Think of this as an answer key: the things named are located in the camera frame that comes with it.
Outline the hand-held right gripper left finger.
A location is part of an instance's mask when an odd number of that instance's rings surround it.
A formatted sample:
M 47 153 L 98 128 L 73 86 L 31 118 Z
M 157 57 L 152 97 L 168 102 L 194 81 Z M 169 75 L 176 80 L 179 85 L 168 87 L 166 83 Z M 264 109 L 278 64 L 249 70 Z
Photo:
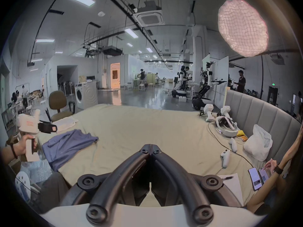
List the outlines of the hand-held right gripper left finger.
M 79 177 L 77 185 L 92 198 L 86 211 L 91 224 L 104 224 L 112 216 L 113 207 L 119 203 L 140 206 L 149 192 L 148 160 L 151 144 L 145 144 L 138 152 L 122 162 L 113 172 Z

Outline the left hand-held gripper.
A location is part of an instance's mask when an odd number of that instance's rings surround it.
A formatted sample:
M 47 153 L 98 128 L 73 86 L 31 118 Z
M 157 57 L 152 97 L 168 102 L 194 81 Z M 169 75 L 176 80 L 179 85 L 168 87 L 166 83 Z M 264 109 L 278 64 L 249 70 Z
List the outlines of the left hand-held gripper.
M 30 135 L 31 138 L 25 140 L 25 157 L 27 162 L 40 161 L 39 154 L 34 151 L 34 141 L 38 133 L 51 134 L 57 132 L 56 125 L 50 122 L 40 122 L 40 110 L 36 109 L 33 116 L 28 114 L 20 114 L 18 116 L 18 130 L 19 133 Z

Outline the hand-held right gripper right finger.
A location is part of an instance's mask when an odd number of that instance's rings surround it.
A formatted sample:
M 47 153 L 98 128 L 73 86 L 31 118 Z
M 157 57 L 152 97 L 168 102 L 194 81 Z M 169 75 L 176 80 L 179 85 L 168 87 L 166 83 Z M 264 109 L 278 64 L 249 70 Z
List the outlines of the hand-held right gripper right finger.
M 209 224 L 214 211 L 204 190 L 215 192 L 223 186 L 216 175 L 203 177 L 199 183 L 174 159 L 154 144 L 150 145 L 151 192 L 161 207 L 183 204 L 196 224 Z

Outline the person's left hand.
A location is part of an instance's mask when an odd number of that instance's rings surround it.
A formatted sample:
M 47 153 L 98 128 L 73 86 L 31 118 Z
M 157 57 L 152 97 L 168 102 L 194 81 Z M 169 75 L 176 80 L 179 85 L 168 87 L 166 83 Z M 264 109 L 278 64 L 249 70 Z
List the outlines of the person's left hand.
M 26 142 L 27 142 L 27 140 L 32 140 L 32 139 L 34 140 L 34 149 L 35 149 L 37 146 L 36 139 L 32 135 L 29 135 L 29 134 L 23 135 L 20 138 L 19 142 L 13 144 L 12 151 L 13 151 L 14 156 L 19 157 L 20 155 L 25 154 L 26 153 Z

